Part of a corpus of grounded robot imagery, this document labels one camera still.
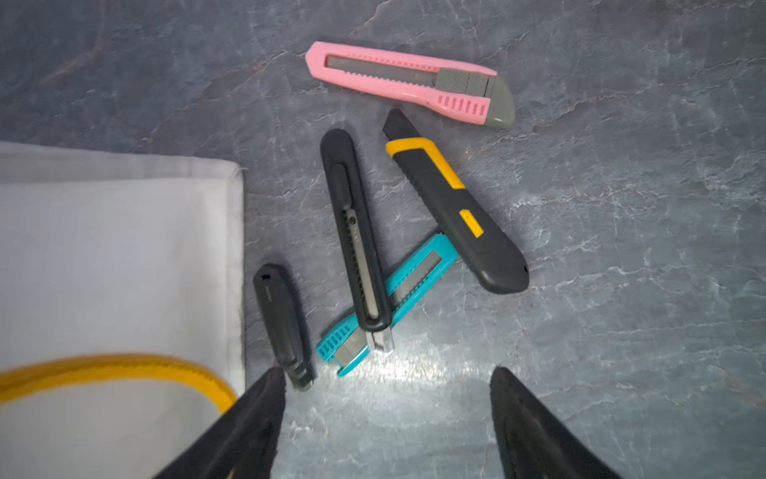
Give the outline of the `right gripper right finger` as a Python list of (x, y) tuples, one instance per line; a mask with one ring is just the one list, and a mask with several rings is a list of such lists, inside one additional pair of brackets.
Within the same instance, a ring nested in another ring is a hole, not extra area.
[(507, 478), (616, 478), (510, 369), (490, 381), (493, 424)]

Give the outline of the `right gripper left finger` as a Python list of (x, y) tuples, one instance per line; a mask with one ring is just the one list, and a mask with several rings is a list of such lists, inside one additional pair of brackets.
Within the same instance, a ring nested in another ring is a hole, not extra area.
[(286, 403), (281, 367), (271, 367), (159, 478), (269, 478)]

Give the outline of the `small black utility knife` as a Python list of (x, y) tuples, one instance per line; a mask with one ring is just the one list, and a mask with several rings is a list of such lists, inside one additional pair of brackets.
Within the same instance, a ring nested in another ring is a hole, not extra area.
[(253, 286), (278, 364), (295, 389), (310, 389), (314, 381), (310, 347), (288, 270), (276, 263), (266, 263), (255, 273)]

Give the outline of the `teal utility knife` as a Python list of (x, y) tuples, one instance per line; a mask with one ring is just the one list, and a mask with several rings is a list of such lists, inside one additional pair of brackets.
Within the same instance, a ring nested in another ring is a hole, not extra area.
[[(387, 279), (386, 288), (393, 307), (393, 329), (457, 259), (459, 255), (450, 239), (443, 233), (436, 233)], [(338, 367), (338, 377), (349, 375), (363, 363), (369, 355), (369, 348), (355, 313), (347, 315), (329, 329), (321, 337), (316, 351), (323, 361)]]

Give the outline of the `illustrated tote bag yellow handles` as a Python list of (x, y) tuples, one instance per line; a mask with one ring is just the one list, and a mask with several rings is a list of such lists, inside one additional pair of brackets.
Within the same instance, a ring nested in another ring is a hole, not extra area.
[(139, 357), (1, 404), (5, 478), (151, 478), (245, 391), (243, 170), (1, 146), (1, 369)]

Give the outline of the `black yellow utility knife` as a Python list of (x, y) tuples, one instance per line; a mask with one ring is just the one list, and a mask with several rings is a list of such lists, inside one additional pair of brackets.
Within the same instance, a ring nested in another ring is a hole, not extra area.
[(452, 170), (436, 144), (399, 109), (383, 126), (386, 152), (400, 167), (460, 258), (490, 293), (521, 293), (530, 284), (520, 249)]

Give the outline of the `slim black utility knife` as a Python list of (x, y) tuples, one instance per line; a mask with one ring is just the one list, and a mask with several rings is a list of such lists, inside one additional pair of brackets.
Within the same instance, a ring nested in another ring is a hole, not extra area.
[(351, 136), (342, 129), (328, 131), (320, 155), (359, 327), (371, 351), (391, 353), (393, 307)]

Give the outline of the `pink utility knife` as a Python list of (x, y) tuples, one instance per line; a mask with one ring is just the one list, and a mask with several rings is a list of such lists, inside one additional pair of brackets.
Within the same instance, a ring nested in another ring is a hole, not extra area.
[(320, 41), (305, 61), (317, 80), (420, 105), (453, 120), (507, 130), (516, 122), (511, 91), (490, 68)]

